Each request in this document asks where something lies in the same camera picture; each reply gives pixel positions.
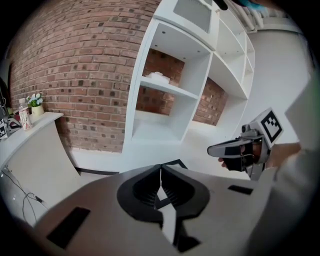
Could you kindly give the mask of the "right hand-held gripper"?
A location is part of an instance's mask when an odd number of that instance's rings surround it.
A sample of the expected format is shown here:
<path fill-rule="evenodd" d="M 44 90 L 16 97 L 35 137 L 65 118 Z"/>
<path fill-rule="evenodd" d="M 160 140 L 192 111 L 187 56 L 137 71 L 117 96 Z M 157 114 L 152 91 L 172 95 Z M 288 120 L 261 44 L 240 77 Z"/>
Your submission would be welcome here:
<path fill-rule="evenodd" d="M 277 139 L 283 133 L 278 117 L 272 108 L 268 108 L 259 114 L 250 123 L 241 127 L 240 136 L 207 148 L 208 155 L 221 159 L 241 159 L 253 156 L 253 143 L 261 143 L 259 160 L 243 171 L 252 180 L 258 180 L 266 168 L 271 149 Z"/>

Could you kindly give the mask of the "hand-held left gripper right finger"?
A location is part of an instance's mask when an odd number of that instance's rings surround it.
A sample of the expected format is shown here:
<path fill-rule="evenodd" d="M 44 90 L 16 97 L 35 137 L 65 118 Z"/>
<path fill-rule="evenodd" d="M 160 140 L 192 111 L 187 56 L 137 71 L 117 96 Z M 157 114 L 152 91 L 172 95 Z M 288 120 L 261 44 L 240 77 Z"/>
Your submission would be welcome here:
<path fill-rule="evenodd" d="M 185 256 L 249 256 L 251 235 L 264 212 L 273 185 L 273 171 L 259 180 L 236 179 L 172 167 L 203 185 L 210 200 L 201 214 L 183 222 L 189 236 L 201 243 Z"/>

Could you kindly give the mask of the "person's right hand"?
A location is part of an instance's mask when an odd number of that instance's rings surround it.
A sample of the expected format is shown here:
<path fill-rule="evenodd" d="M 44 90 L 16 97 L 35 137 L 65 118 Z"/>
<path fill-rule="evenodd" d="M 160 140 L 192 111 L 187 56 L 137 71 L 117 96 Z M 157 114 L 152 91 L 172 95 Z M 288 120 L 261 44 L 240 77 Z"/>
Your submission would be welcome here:
<path fill-rule="evenodd" d="M 262 146 L 260 142 L 249 143 L 239 147 L 240 158 L 218 158 L 223 168 L 229 171 L 242 172 L 244 168 L 256 163 L 261 154 Z"/>

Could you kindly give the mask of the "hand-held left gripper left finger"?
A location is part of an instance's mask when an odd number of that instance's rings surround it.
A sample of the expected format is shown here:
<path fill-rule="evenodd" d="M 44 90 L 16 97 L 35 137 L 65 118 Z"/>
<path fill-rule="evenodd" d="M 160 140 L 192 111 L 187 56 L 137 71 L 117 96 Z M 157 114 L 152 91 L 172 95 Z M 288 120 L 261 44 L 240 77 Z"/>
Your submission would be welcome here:
<path fill-rule="evenodd" d="M 44 243 L 64 256 L 177 256 L 157 223 L 135 220 L 117 200 L 120 185 L 148 166 L 88 183 L 60 201 L 37 222 L 35 232 Z M 90 212 L 66 249 L 49 242 L 47 236 L 74 208 Z"/>

